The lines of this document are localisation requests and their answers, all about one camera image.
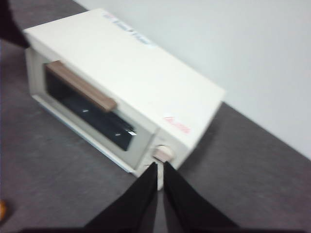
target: oven handle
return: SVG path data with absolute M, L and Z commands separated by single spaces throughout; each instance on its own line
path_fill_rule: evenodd
M 47 63 L 45 64 L 45 69 L 59 77 L 63 82 L 70 85 L 105 112 L 110 112 L 117 107 L 117 103 L 112 98 L 73 73 L 61 61 Z

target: toaster oven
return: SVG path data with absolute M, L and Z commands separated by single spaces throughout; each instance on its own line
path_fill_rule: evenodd
M 178 168 L 224 91 L 104 9 L 24 30 L 32 97 L 125 171 Z

